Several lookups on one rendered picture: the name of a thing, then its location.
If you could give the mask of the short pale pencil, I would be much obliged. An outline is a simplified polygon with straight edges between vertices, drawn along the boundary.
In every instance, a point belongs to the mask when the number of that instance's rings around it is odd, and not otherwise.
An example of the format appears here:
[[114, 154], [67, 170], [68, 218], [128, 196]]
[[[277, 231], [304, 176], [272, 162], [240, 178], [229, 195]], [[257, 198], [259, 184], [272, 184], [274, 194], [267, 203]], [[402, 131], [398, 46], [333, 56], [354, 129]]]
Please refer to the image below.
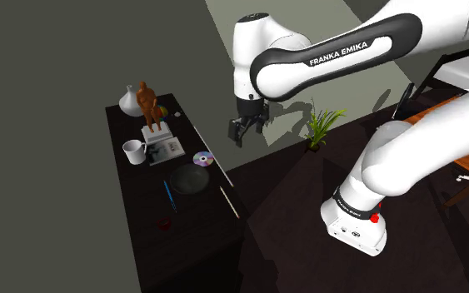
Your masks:
[[225, 198], [225, 200], [227, 201], [227, 204], [230, 206], [230, 208], [231, 208], [233, 214], [236, 216], [237, 219], [241, 219], [241, 217], [239, 216], [239, 214], [238, 214], [236, 208], [234, 207], [234, 205], [233, 205], [232, 202], [230, 201], [230, 199], [229, 199], [227, 193], [224, 191], [224, 189], [222, 188], [222, 186], [219, 186], [219, 189], [220, 189], [221, 193], [224, 195], [224, 198]]

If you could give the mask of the green potted plant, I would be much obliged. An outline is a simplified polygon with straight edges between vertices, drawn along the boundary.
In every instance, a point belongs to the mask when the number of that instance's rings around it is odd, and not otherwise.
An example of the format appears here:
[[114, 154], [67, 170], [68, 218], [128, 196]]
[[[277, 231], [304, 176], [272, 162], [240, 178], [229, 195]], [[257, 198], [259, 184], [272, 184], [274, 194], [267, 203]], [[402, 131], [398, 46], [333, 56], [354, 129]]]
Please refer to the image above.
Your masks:
[[308, 151], [318, 151], [321, 145], [325, 145], [325, 137], [327, 136], [328, 131], [332, 124], [339, 118], [344, 117], [346, 109], [329, 111], [321, 110], [317, 112], [315, 107], [315, 102], [312, 100], [312, 111], [311, 119], [307, 125], [312, 130], [312, 134], [305, 134], [307, 138], [307, 150]]

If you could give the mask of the dark robot stand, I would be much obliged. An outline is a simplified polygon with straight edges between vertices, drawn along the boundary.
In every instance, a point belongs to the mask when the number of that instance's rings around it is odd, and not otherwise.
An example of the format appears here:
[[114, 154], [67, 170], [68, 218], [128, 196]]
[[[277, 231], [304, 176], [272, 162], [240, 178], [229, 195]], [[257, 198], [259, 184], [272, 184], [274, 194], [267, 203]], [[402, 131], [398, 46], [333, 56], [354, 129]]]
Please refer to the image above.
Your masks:
[[462, 262], [424, 183], [384, 200], [387, 244], [372, 257], [327, 233], [320, 207], [347, 169], [308, 152], [249, 220], [280, 293], [469, 293]]

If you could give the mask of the blue pen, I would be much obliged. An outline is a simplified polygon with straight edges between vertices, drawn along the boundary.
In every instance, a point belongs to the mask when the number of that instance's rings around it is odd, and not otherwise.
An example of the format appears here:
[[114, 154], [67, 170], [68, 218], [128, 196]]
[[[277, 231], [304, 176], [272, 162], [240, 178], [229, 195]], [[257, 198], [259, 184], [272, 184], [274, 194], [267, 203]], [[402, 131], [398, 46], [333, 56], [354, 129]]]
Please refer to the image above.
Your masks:
[[171, 202], [172, 209], [174, 210], [175, 213], [177, 213], [177, 207], [176, 207], [176, 204], [175, 204], [175, 202], [174, 202], [174, 200], [173, 200], [172, 193], [171, 193], [171, 191], [170, 191], [170, 189], [169, 189], [169, 186], [168, 186], [168, 184], [167, 184], [167, 182], [166, 182], [165, 180], [163, 181], [163, 184], [164, 184], [165, 190], [166, 190], [166, 192], [167, 192], [169, 201]]

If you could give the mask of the grey picture book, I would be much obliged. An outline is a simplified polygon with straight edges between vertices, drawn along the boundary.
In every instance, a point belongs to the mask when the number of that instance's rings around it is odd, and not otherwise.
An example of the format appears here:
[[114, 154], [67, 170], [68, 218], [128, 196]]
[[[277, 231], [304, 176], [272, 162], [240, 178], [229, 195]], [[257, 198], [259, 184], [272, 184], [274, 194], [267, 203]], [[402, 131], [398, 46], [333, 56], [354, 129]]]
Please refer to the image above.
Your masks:
[[183, 156], [185, 151], [177, 137], [156, 142], [147, 147], [147, 161], [150, 166]]

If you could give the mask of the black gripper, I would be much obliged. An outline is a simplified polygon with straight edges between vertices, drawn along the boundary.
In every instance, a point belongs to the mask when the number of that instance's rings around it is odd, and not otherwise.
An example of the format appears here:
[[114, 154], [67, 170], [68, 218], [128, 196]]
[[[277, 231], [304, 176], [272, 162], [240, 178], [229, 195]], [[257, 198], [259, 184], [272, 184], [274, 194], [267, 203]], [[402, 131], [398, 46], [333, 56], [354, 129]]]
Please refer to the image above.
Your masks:
[[269, 119], [269, 106], [263, 99], [246, 100], [238, 97], [237, 112], [239, 118], [229, 122], [228, 137], [237, 147], [242, 147], [242, 137], [247, 129], [246, 117], [257, 117], [256, 133], [262, 134], [263, 126]]

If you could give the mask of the black monitor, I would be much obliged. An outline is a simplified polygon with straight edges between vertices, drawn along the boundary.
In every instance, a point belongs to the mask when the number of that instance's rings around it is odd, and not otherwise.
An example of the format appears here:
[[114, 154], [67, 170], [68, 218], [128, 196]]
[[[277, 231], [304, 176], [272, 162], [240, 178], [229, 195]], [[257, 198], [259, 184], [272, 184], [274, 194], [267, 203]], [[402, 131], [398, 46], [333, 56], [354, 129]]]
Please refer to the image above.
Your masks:
[[397, 103], [397, 106], [392, 114], [392, 120], [403, 121], [407, 119], [408, 117], [412, 116], [412, 112], [408, 109], [407, 103], [412, 94], [414, 85], [415, 85], [414, 82], [411, 82], [407, 85], [407, 88], [402, 94], [402, 97], [399, 103]]

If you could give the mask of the dark wooden table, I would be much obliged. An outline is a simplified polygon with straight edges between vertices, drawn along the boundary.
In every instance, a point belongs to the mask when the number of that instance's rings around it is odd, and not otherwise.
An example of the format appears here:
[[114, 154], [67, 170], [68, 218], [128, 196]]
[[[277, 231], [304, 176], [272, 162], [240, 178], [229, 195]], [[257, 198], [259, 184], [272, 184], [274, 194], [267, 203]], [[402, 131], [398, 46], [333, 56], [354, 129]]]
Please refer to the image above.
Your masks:
[[[181, 195], [171, 187], [171, 174], [207, 148], [172, 94], [161, 95], [157, 102], [168, 110], [166, 123], [185, 154], [155, 166], [146, 161], [132, 165], [122, 150], [124, 142], [143, 138], [144, 117], [130, 117], [118, 106], [106, 109], [141, 292], [238, 293], [247, 209], [217, 163], [207, 166], [210, 181], [203, 191]], [[182, 115], [175, 117], [175, 112]], [[241, 219], [233, 214], [219, 186]]]

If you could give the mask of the white bed with black frame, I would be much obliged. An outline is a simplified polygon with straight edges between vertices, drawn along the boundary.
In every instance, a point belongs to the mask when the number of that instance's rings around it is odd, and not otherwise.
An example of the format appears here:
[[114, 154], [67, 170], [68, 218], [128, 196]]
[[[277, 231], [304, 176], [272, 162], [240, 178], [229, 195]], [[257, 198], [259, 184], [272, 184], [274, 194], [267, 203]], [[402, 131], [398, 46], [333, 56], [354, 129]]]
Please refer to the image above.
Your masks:
[[426, 87], [455, 87], [469, 92], [469, 49], [442, 55], [412, 94], [412, 100], [416, 100]]

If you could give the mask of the white mug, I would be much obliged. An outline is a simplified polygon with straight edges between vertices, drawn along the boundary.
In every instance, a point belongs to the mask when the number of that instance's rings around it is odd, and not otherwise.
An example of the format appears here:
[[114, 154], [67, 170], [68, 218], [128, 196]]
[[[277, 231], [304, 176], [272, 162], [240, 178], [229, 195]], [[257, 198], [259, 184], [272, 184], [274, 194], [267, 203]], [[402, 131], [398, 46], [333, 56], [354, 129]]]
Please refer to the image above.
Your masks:
[[132, 165], [140, 165], [146, 160], [146, 143], [139, 140], [129, 140], [122, 144], [122, 150]]

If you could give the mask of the white vase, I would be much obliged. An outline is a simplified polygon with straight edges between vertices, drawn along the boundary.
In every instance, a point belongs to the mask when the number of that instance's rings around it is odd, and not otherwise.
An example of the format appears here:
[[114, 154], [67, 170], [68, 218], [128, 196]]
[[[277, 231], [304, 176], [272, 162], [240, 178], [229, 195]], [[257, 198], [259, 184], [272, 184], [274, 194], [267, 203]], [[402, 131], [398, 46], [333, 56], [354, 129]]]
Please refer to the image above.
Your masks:
[[132, 89], [132, 85], [127, 85], [127, 92], [119, 100], [120, 109], [130, 117], [141, 117], [142, 109], [137, 103], [136, 93]]

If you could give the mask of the black bowl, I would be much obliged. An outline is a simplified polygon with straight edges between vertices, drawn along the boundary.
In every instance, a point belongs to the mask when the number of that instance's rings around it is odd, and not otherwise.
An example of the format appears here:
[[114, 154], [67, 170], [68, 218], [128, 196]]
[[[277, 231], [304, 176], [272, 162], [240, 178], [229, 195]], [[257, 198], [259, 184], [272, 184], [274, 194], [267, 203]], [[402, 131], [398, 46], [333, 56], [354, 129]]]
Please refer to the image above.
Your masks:
[[203, 191], [210, 181], [205, 167], [186, 164], [178, 167], [170, 176], [171, 187], [181, 195], [194, 195]]

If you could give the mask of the orange figure on white base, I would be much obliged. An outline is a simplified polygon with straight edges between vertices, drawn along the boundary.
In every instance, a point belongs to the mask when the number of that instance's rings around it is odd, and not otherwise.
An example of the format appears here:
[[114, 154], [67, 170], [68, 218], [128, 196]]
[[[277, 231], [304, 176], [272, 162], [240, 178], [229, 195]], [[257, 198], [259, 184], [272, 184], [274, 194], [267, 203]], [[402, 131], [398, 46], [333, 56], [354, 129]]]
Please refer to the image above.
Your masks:
[[142, 110], [147, 125], [142, 128], [142, 135], [145, 142], [150, 145], [172, 137], [168, 125], [162, 120], [158, 113], [157, 96], [155, 92], [147, 87], [145, 82], [139, 83], [139, 90], [136, 93], [137, 104]]

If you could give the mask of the shiny disc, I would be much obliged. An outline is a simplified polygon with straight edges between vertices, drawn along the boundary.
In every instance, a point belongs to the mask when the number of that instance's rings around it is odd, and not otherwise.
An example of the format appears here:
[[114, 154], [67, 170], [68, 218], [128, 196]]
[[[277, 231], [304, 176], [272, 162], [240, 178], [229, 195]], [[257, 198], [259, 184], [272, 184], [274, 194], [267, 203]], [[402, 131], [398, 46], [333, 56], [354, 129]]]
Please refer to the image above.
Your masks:
[[206, 167], [213, 164], [214, 159], [212, 158], [212, 154], [210, 152], [199, 151], [193, 156], [192, 161], [198, 166]]

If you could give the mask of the long white stick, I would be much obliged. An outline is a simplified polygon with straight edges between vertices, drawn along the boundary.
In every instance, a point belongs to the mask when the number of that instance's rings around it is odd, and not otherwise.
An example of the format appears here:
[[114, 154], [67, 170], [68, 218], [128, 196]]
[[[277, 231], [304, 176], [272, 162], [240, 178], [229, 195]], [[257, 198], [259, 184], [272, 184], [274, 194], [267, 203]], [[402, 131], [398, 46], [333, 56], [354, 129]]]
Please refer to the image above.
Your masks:
[[225, 178], [227, 179], [228, 183], [230, 184], [230, 186], [233, 188], [234, 185], [231, 181], [231, 179], [228, 177], [227, 173], [224, 171], [224, 169], [222, 168], [222, 166], [220, 165], [219, 163], [219, 160], [216, 158], [216, 156], [213, 154], [211, 148], [208, 146], [208, 144], [205, 142], [205, 140], [203, 139], [201, 133], [198, 131], [198, 129], [192, 125], [192, 127], [194, 128], [194, 130], [196, 131], [196, 133], [198, 134], [198, 136], [200, 137], [200, 139], [202, 140], [203, 144], [205, 145], [205, 147], [207, 148], [207, 151], [210, 152], [212, 154], [212, 158], [215, 160], [215, 162], [217, 163], [218, 167], [220, 168], [220, 170], [222, 171], [222, 174], [225, 176]]

